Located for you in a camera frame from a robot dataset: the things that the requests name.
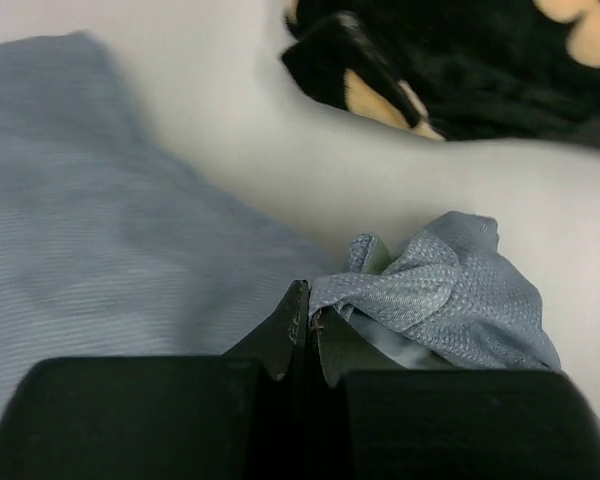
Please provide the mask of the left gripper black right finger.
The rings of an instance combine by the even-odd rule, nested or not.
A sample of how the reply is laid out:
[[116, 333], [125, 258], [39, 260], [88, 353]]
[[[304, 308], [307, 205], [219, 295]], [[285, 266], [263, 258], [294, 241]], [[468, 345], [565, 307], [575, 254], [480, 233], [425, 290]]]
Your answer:
[[312, 317], [313, 334], [323, 377], [336, 387], [346, 374], [357, 371], [393, 371], [403, 367], [358, 333], [333, 307]]

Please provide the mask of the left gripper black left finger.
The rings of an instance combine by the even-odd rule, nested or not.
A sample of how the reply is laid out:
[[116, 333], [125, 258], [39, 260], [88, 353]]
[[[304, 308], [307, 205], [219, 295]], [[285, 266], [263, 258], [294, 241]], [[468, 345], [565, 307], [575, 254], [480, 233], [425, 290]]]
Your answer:
[[232, 366], [248, 367], [258, 383], [303, 383], [309, 293], [307, 281], [292, 282], [273, 312], [222, 359]]

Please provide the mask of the blue grey pillowcase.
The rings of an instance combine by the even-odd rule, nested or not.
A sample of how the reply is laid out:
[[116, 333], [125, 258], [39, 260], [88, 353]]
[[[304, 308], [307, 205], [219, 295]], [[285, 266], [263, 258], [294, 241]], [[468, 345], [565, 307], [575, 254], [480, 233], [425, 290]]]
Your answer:
[[449, 212], [397, 252], [360, 234], [336, 267], [152, 145], [91, 37], [0, 44], [0, 417], [47, 358], [223, 353], [294, 280], [404, 367], [559, 371], [498, 243]]

